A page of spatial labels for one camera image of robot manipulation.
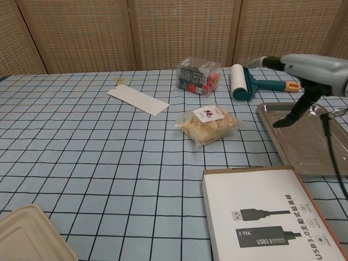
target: lint roller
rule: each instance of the lint roller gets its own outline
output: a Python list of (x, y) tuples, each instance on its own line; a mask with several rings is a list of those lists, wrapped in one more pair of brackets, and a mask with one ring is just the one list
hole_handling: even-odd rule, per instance
[(235, 64), (231, 67), (231, 95), (239, 101), (250, 101), (258, 88), (297, 92), (300, 84), (296, 82), (282, 82), (277, 80), (256, 80), (248, 68)]

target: beige container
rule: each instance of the beige container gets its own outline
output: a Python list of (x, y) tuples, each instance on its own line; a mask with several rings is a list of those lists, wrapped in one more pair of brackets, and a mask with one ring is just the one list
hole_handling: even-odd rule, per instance
[(0, 220), (0, 260), (78, 261), (47, 216), (33, 204)]

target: black cable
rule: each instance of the black cable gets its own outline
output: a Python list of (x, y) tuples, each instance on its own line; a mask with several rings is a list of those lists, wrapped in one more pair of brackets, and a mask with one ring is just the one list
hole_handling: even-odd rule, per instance
[(327, 139), (327, 146), (328, 146), (328, 151), (330, 153), (330, 158), (331, 158), (331, 162), (333, 165), (333, 169), (335, 170), (335, 174), (336, 174), (338, 183), (341, 187), (341, 190), (342, 190), (346, 200), (348, 201), (348, 192), (347, 192), (346, 188), (344, 187), (343, 180), (341, 178), (341, 175), (339, 174), (339, 169), (338, 169), (338, 165), (337, 165), (337, 162), (335, 159), (335, 155), (333, 153), (333, 147), (332, 147), (332, 142), (331, 142), (331, 131), (330, 131), (330, 118), (328, 117), (328, 113), (320, 115), (320, 118), (322, 120), (322, 127), (324, 129), (324, 134), (325, 134), (326, 139)]
[(282, 214), (290, 214), (288, 210), (282, 211), (267, 211), (262, 209), (241, 209), (240, 211), (232, 211), (233, 220), (243, 220), (243, 221), (254, 221), (263, 219), (270, 215), (282, 215)]
[(301, 233), (294, 233), (292, 231), (284, 231), (284, 236), (286, 239), (291, 240), (291, 239), (296, 239), (297, 237), (301, 237)]

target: table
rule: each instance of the table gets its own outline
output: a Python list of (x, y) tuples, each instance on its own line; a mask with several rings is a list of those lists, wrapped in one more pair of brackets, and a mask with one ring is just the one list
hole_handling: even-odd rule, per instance
[[(252, 70), (257, 79), (293, 80)], [(171, 105), (153, 117), (106, 92), (114, 78)], [(201, 179), (204, 169), (282, 165), (256, 113), (262, 102), (301, 93), (260, 91), (230, 99), (229, 69), (201, 97), (176, 88), (175, 71), (14, 75), (0, 82), (0, 216), (35, 203), (80, 260), (211, 260)], [(216, 103), (242, 130), (195, 147), (175, 119)], [(348, 100), (322, 98), (328, 109)], [(348, 117), (338, 118), (348, 129)], [(348, 250), (348, 203), (334, 177), (303, 177)]]

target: stainless steel tray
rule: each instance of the stainless steel tray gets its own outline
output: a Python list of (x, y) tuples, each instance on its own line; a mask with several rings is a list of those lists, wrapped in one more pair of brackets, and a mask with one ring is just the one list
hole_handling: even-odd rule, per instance
[[(303, 175), (335, 175), (328, 152), (326, 137), (319, 116), (327, 110), (317, 104), (295, 124), (285, 128), (272, 125), (288, 114), (294, 103), (262, 103), (257, 107), (262, 121), (285, 165)], [(348, 175), (348, 134), (331, 120), (331, 139), (341, 175)]]

